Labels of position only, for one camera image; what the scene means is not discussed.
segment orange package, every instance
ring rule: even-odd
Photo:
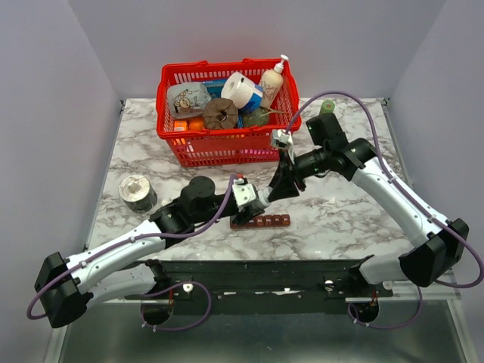
[[[187,131],[187,122],[184,119],[174,120],[173,131]]]

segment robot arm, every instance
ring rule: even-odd
[[[387,177],[373,145],[363,138],[348,142],[332,113],[317,116],[306,125],[314,144],[321,147],[298,157],[291,156],[291,147],[287,144],[290,140],[283,132],[277,130],[273,135],[275,144],[282,150],[279,169],[271,186],[284,187],[279,191],[274,189],[269,200],[299,195],[298,190],[304,191],[304,179],[309,176],[338,172],[368,192],[395,219],[414,245],[412,251],[400,256],[369,256],[360,261],[351,271],[357,284],[410,280],[417,286],[428,287],[461,259],[462,243],[433,221],[447,225],[463,239],[469,232],[465,222],[461,219],[449,221],[416,195],[383,161],[392,176]],[[419,204],[426,206],[431,218],[411,204],[396,183]]]
[[[67,259],[63,259],[59,253],[46,258],[35,286],[38,292],[46,290],[40,300],[51,326],[69,324],[88,307],[108,299],[163,290],[157,286],[166,277],[166,273],[160,271],[163,270],[160,265],[123,268],[143,256],[170,248],[190,233],[193,234],[200,227],[197,223],[206,223],[215,216],[230,216],[234,223],[242,225],[263,213],[271,202],[297,197],[306,188],[306,178],[313,175],[321,177],[327,172],[338,172],[367,191],[397,221],[414,245],[412,251],[401,256],[368,256],[351,268],[343,268],[341,273],[345,278],[338,279],[344,285],[340,290],[343,294],[338,296],[340,299],[345,297],[345,291],[352,293],[349,296],[358,296],[366,287],[383,281],[410,280],[426,287],[459,261],[464,248],[462,244],[408,202],[395,187],[398,176],[390,171],[393,177],[386,177],[373,146],[367,140],[360,138],[348,142],[332,113],[315,117],[306,125],[314,144],[320,148],[298,157],[293,153],[291,136],[282,130],[274,131],[272,139],[274,145],[280,148],[280,162],[268,188],[257,191],[239,175],[231,179],[233,185],[229,186],[231,190],[227,203],[223,203],[226,195],[215,195],[215,184],[211,179],[196,177],[181,190],[179,198],[161,207],[149,221],[116,240]],[[463,221],[457,219],[450,222],[409,187],[405,186],[405,190],[427,206],[432,219],[445,223],[464,239],[467,238],[468,227]],[[162,233],[174,237],[160,238]],[[150,236],[136,238],[140,234]],[[45,288],[56,277],[77,265],[82,267],[54,286]]]

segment marble table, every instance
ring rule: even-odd
[[[345,98],[332,98],[335,114],[352,140],[371,139],[368,121],[361,108]],[[318,114],[322,101],[316,101],[302,114],[305,121]],[[380,101],[365,99],[377,125],[383,154],[397,173],[402,174],[398,157]],[[158,193],[158,206],[176,198],[196,175],[216,183],[216,192],[227,188],[230,173],[240,172],[258,186],[267,185],[276,163],[252,163],[185,169],[155,125],[157,112],[153,99],[128,99],[119,126],[113,156],[88,247],[90,249],[133,229],[148,214],[133,213],[118,195],[118,185],[131,174],[146,175]],[[314,146],[306,125],[294,135],[296,154]],[[184,240],[150,258],[171,260],[233,259],[359,259],[369,254],[382,255],[411,249],[400,227],[362,189],[343,177],[330,173],[323,179],[306,179],[307,189],[298,198],[279,200],[267,214],[289,213],[291,226],[232,231],[223,219],[200,236]]]

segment white wall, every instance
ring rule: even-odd
[[[4,2],[0,34],[0,361],[35,363],[51,328],[26,319],[33,283],[82,249],[119,101],[65,0]]]
[[[164,64],[281,53],[301,95],[388,97],[444,2],[69,0],[123,97],[154,97]]]
[[[417,192],[470,226],[484,256],[484,2],[448,0],[393,92],[390,112]],[[469,254],[461,283],[477,276]],[[462,290],[473,341],[484,361],[484,286]]]

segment red basket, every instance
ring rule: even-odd
[[[173,131],[173,118],[169,112],[166,91],[171,85],[228,78],[240,72],[256,84],[267,69],[272,69],[279,59],[243,59],[236,63],[209,64],[206,60],[191,64],[167,64],[161,71],[157,92],[157,133],[166,140],[182,166],[209,166],[235,163],[258,163],[278,160],[278,151],[270,145],[273,129],[285,129],[299,107],[296,82],[290,74],[289,64],[284,65],[284,84],[272,108],[284,113],[272,113],[266,126],[248,129]],[[291,131],[301,126],[300,117]]]

